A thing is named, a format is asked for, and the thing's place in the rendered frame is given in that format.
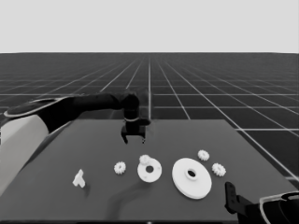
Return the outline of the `large thick white disc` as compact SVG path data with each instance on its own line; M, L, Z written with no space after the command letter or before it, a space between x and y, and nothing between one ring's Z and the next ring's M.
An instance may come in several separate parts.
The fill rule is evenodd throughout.
M174 163L172 179L177 189L190 199L203 199L211 191L212 180L206 167L190 158L182 158Z

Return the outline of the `white round carrier with pins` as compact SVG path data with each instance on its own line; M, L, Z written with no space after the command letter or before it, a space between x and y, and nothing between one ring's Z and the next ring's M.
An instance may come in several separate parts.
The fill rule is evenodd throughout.
M147 165L142 165L141 163L137 166L137 174L139 178L147 183L153 183L157 181L162 175L163 169L162 165L153 158Z

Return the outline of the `small white T-shaped piece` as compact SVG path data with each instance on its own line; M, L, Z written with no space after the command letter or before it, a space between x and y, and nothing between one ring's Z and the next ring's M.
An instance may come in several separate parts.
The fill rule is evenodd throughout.
M86 182L83 178L84 172L82 170L79 170L78 173L75 175L73 180L73 185L75 187L81 187L84 188L86 185Z

